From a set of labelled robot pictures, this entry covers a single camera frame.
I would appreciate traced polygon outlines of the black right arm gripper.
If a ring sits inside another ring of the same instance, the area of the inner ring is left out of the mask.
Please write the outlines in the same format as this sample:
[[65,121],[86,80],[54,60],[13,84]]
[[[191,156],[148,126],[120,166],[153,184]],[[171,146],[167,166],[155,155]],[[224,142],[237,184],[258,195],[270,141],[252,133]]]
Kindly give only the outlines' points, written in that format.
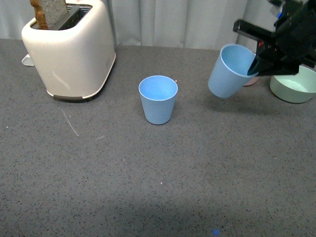
[[316,2],[308,0],[272,0],[281,8],[271,32],[242,19],[233,31],[257,42],[256,56],[248,75],[295,75],[299,66],[316,65]]

